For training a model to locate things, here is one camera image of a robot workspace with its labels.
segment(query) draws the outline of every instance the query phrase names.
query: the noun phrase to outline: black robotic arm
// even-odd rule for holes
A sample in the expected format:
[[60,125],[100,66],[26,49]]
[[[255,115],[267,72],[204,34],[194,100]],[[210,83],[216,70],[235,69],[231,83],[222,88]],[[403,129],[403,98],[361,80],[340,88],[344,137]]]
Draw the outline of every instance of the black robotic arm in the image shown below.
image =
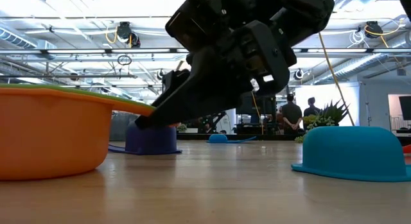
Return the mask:
[[186,0],[166,30],[190,51],[191,72],[136,124],[169,125],[237,107],[253,90],[251,79],[257,95],[280,92],[297,61],[291,47],[323,30],[333,7],[333,0]]

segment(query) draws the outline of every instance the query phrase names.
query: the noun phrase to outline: potted plant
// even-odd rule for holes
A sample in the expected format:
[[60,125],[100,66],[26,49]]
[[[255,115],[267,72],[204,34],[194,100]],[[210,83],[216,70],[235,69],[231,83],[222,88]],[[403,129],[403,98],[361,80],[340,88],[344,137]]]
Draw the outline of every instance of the potted plant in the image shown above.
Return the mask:
[[[338,106],[340,101],[337,101],[333,105],[333,102],[329,105],[326,105],[323,110],[321,110],[317,115],[310,115],[304,117],[304,124],[307,125],[307,132],[316,127],[321,126],[339,126],[340,122],[348,114],[348,108],[345,105]],[[302,143],[304,141],[305,135],[295,138],[295,141]]]
[[186,130],[187,130],[187,125],[185,125],[185,124],[180,124],[180,125],[178,125],[178,127],[177,127],[177,132],[178,133],[185,133],[186,132]]

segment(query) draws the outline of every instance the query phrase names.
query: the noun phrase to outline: blue bowl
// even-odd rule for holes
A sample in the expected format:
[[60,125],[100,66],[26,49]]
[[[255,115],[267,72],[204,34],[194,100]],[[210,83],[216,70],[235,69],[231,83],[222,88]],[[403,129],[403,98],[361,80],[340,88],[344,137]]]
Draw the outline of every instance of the blue bowl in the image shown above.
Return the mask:
[[292,169],[370,182],[411,181],[398,138],[378,127],[318,127],[302,145],[302,164]]

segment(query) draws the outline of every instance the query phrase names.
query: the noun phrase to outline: man in gray shirt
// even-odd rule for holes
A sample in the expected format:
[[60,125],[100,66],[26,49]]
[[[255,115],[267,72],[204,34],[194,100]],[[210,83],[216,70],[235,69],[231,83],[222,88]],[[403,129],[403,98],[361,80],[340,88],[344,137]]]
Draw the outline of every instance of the man in gray shirt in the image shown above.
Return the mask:
[[287,95],[287,104],[283,105],[284,134],[296,135],[302,121],[302,112],[300,106],[294,102],[294,95]]

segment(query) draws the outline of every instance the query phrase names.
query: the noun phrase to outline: orange plastic bowl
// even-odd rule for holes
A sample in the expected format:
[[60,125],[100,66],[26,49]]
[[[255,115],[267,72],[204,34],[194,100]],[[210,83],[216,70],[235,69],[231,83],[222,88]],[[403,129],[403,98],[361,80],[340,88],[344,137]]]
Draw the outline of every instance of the orange plastic bowl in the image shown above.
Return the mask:
[[140,103],[64,90],[0,87],[0,180],[93,170],[107,156],[112,110],[145,116],[153,110]]

